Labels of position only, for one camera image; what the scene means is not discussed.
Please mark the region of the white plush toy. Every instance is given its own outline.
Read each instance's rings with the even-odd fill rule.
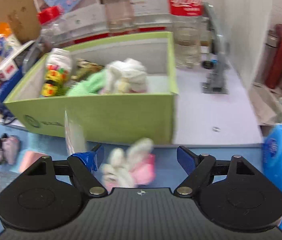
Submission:
[[[110,192],[113,187],[134,188],[154,180],[153,141],[148,138],[138,140],[126,152],[116,148],[110,153],[108,164],[102,165],[102,182]]]
[[[105,66],[105,93],[145,93],[147,73],[141,62],[132,58],[114,61]]]

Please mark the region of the white box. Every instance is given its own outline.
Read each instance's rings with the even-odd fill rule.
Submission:
[[[22,66],[23,59],[34,41],[28,41],[0,63],[0,81],[9,80]]]

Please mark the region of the red bottle label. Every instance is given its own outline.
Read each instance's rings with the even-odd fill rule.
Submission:
[[[170,13],[177,16],[201,16],[201,0],[169,0]]]

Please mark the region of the water bottle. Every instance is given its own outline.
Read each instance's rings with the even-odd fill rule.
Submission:
[[[201,64],[201,0],[169,0],[176,64],[193,69]]]
[[[52,48],[62,48],[74,44],[68,23],[61,16],[62,11],[58,6],[46,8],[38,13],[41,36],[49,51]]]
[[[109,32],[112,36],[134,33],[134,10],[130,0],[103,0]]]

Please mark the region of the red thermos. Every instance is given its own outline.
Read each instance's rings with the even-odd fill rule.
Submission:
[[[282,77],[282,24],[277,24],[275,31],[280,41],[268,77],[265,80],[265,85],[270,89],[275,89]]]

